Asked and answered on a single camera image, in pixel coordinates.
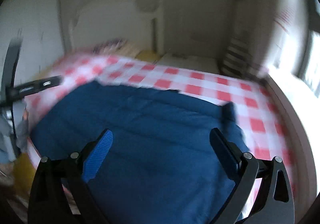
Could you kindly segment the blue puffer jacket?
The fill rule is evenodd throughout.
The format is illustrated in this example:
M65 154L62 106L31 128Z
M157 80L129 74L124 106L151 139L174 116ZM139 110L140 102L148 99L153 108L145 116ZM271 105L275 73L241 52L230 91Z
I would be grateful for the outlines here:
M88 186L112 223L208 223L234 187L210 145L213 128L247 151L230 102L93 81L60 100L31 140L57 160L108 129L113 143Z

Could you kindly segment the striped curtain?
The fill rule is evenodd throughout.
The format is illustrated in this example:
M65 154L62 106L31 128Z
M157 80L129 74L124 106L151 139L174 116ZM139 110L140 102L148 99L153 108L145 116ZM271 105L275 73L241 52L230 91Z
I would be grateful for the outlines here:
M220 72L225 76L244 79L248 73L250 59L248 43L233 36L220 64Z

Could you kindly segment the patterned pillow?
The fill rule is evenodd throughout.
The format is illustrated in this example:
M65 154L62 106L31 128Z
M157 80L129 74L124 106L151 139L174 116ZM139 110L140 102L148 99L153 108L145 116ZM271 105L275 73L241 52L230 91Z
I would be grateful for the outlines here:
M126 39L114 38L95 45L92 49L94 54L110 54L123 48L127 43Z

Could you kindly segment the white wardrobe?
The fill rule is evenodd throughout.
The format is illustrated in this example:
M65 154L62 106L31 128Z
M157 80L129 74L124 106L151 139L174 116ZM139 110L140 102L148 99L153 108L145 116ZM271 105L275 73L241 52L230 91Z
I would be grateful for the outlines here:
M58 0L4 0L1 5L1 63L9 43L22 39L15 84L32 80L64 55Z

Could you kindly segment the pink white checkered bedsheet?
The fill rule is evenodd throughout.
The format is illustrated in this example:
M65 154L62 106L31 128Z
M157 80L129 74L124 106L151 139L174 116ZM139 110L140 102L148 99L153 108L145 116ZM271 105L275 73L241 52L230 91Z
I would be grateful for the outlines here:
M35 125L65 95L97 78L110 84L176 89L192 97L221 105L235 104L237 123L256 158L283 159L291 188L297 175L289 132L280 110L266 88L254 82L173 66L155 65L128 56L77 52L58 59L40 76L61 75L63 83L26 98L29 124Z

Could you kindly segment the white wooden headboard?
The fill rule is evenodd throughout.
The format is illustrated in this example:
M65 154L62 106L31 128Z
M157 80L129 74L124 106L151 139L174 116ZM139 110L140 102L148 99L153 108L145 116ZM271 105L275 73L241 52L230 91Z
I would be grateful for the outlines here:
M79 9L68 25L72 49L122 38L141 50L163 55L164 7L160 0L141 9L139 0L94 0Z

